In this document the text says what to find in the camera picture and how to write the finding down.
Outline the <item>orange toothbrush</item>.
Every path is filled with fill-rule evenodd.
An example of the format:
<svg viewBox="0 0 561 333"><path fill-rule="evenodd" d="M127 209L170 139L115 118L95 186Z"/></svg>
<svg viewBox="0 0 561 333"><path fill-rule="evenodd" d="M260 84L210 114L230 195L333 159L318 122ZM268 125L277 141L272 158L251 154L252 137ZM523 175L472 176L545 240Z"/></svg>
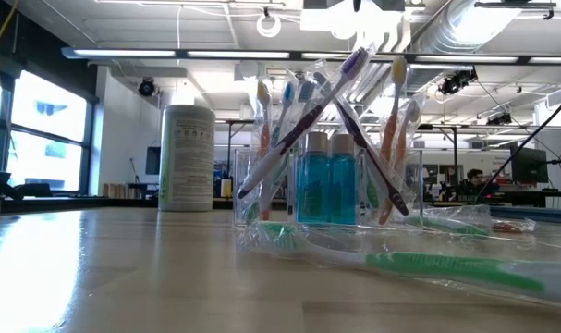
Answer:
<svg viewBox="0 0 561 333"><path fill-rule="evenodd" d="M260 134L260 149L259 149L259 156L263 158L269 148L270 148L270 111L269 106L271 105L271 94L266 86L266 84L259 80L258 81L258 90L257 90L257 99L262 107L262 130ZM269 218L269 211L266 208L266 205L263 200L263 196L265 194L265 189L263 188L263 182L259 185L259 199L258 199L258 208L259 208L259 218L260 220L267 220Z"/></svg>
<svg viewBox="0 0 561 333"><path fill-rule="evenodd" d="M420 117L420 107L416 100L410 100L405 115L400 123L399 132L396 137L395 155L393 167L397 175L397 186L401 188L405 177L405 160L408 149L407 137L409 125L414 125Z"/></svg>
<svg viewBox="0 0 561 333"><path fill-rule="evenodd" d="M380 156L384 165L387 167L387 179L391 180L390 171L390 160L392 157L393 140L396 134L397 128L397 114L399 109L399 99L402 87L406 82L407 77L407 61L404 56L398 56L391 67L392 81L395 85L394 89L394 101L392 104L391 113L387 119L386 125L384 127L384 136L381 146Z"/></svg>
<svg viewBox="0 0 561 333"><path fill-rule="evenodd" d="M493 221L492 229L495 232L505 233L531 233L538 227L536 221L524 218L522 220L501 220Z"/></svg>

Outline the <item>blue mouthwash bottle white cap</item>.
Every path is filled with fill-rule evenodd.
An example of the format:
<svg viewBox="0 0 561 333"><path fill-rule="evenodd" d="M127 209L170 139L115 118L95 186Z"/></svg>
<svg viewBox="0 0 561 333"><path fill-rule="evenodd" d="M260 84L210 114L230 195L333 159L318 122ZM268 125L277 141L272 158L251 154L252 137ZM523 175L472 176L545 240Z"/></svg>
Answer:
<svg viewBox="0 0 561 333"><path fill-rule="evenodd" d="M357 220L356 159L353 136L336 134L331 140L330 220L355 225Z"/></svg>
<svg viewBox="0 0 561 333"><path fill-rule="evenodd" d="M297 220L305 224L329 221L329 155L327 134L307 134L305 151L299 164Z"/></svg>

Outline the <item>purple toothbrush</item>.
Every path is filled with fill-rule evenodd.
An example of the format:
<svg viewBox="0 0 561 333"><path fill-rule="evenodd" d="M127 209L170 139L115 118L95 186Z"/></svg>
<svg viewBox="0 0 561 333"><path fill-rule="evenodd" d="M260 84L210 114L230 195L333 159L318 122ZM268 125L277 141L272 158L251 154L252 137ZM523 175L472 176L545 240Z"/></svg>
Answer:
<svg viewBox="0 0 561 333"><path fill-rule="evenodd" d="M238 189L237 198L242 199L248 195L265 177L272 168L281 161L282 157L289 151L294 143L309 130L318 120L328 104L341 92L344 87L356 79L364 67L368 64L371 55L364 47L352 52L340 67L340 77L329 93L321 101L310 109L268 153L262 158L261 163L247 176L242 186Z"/></svg>
<svg viewBox="0 0 561 333"><path fill-rule="evenodd" d="M403 196L394 185L394 181L387 172L388 164L381 160L381 157L375 152L372 140L363 131L363 127L358 121L357 115L347 102L342 102L339 97L333 97L332 102L344 122L349 134L353 136L354 143L366 154L369 161L369 169L372 174L372 180L375 182L377 189L381 188L386 192L387 201L390 202L403 216L409 214L409 209L404 201Z"/></svg>

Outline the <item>clear acrylic organizer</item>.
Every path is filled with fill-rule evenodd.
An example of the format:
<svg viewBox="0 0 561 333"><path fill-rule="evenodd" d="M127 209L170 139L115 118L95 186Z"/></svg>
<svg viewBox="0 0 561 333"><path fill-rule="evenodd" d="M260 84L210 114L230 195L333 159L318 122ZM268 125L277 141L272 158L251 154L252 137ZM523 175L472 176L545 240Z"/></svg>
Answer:
<svg viewBox="0 0 561 333"><path fill-rule="evenodd" d="M360 226L377 226L379 215L382 211L382 204L386 196L377 190L379 199L379 207L372 209L368 207L366 201L365 187L366 176L371 175L369 169L369 161L366 154L357 148L354 152L356 159L356 189L357 189L357 220L356 225ZM281 166L276 169L276 175L272 184L270 193L272 199L268 204L267 210L272 213L279 211L280 216L269 215L271 220L286 221L288 223L297 223L297 197L298 197L298 178L299 164L302 158L302 151L296 150L291 152L282 162ZM419 207L421 199L421 191L418 189L420 174L418 170L419 154L412 152L406 156L405 160L405 177L401 187L401 194L409 209L413 210ZM243 184L249 173L259 163L258 153L253 149L238 149L234 154L234 194L237 195L240 185ZM234 221L238 225L247 225L244 220L246 209L253 203L258 202L259 186L251 191L242 199L234 199Z"/></svg>

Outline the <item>white wipes canister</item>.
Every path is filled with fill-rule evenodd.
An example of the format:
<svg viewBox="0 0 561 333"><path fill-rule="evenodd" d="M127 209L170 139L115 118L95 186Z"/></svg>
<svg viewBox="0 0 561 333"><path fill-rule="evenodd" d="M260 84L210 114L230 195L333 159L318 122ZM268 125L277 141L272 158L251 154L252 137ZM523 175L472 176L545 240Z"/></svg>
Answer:
<svg viewBox="0 0 561 333"><path fill-rule="evenodd" d="M158 208L213 209L215 115L197 105L168 105L163 115Z"/></svg>

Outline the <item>black ceiling spotlight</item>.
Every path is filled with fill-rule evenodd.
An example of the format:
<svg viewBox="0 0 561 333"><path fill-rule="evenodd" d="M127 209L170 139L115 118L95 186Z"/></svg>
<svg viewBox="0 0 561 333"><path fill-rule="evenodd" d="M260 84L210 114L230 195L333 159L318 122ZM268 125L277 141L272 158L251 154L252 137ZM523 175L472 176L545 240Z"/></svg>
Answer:
<svg viewBox="0 0 561 333"><path fill-rule="evenodd" d="M158 93L158 87L154 83L154 78L143 78L138 87L138 93L143 97L155 96Z"/></svg>

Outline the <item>long ceiling light bar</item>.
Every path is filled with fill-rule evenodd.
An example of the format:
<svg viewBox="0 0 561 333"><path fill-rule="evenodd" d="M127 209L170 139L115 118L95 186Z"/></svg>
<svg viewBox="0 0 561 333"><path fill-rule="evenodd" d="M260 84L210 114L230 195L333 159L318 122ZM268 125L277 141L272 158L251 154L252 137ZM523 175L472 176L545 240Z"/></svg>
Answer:
<svg viewBox="0 0 561 333"><path fill-rule="evenodd" d="M117 59L196 59L196 60L280 60L308 61L324 59L339 62L350 56L349 52L307 51L244 51L244 50L187 50L187 49L61 49L67 59L117 60ZM486 54L413 54L403 53L410 64L486 65L486 66L542 66L561 67L561 55L486 55Z"/></svg>

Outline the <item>black spotlight cluster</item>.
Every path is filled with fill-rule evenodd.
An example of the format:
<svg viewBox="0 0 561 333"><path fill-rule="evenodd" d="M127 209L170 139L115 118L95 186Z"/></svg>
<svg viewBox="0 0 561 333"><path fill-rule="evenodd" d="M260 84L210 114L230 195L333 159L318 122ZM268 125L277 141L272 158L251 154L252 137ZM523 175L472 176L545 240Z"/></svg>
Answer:
<svg viewBox="0 0 561 333"><path fill-rule="evenodd" d="M456 94L477 79L478 75L475 68L455 71L444 77L443 82L438 86L438 91L442 95Z"/></svg>

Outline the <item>person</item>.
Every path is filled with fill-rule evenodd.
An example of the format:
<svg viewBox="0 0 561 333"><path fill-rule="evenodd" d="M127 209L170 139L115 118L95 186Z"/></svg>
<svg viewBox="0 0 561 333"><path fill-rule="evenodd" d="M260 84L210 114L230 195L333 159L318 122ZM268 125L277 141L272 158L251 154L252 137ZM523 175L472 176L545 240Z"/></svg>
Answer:
<svg viewBox="0 0 561 333"><path fill-rule="evenodd" d="M467 178L463 180L457 187L457 193L470 200L476 199L479 194L487 196L499 192L499 186L495 183L487 183L483 177L483 171L480 169L470 169Z"/></svg>

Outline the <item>black computer monitor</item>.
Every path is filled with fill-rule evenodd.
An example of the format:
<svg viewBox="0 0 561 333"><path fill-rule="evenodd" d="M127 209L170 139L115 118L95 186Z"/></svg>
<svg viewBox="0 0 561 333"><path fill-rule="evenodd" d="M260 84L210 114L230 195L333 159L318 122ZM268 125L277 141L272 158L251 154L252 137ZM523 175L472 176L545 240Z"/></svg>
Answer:
<svg viewBox="0 0 561 333"><path fill-rule="evenodd" d="M546 151L511 147L511 175L519 183L546 183L548 181Z"/></svg>

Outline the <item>black aluminium rig frame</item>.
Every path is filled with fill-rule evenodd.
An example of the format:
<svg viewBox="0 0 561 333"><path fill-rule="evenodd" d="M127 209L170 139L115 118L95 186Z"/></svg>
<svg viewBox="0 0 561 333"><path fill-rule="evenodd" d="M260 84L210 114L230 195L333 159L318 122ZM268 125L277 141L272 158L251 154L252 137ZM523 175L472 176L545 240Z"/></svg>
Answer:
<svg viewBox="0 0 561 333"><path fill-rule="evenodd" d="M117 207L142 207L142 208L157 208L157 200L148 199L113 199L105 198L104 205L117 206ZM233 201L224 198L213 198L212 209L214 210L232 210Z"/></svg>

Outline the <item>silver ventilation duct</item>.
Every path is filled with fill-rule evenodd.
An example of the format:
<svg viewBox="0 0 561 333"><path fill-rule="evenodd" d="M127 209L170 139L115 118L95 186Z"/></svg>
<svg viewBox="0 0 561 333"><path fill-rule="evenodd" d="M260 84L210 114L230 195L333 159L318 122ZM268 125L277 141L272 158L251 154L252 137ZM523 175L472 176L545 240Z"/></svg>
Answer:
<svg viewBox="0 0 561 333"><path fill-rule="evenodd" d="M406 51L415 54L475 54L520 13L520 9L475 6L501 0L445 0L421 27L411 34ZM471 70L468 60L457 64L409 65L407 93L424 90L444 73Z"/></svg>

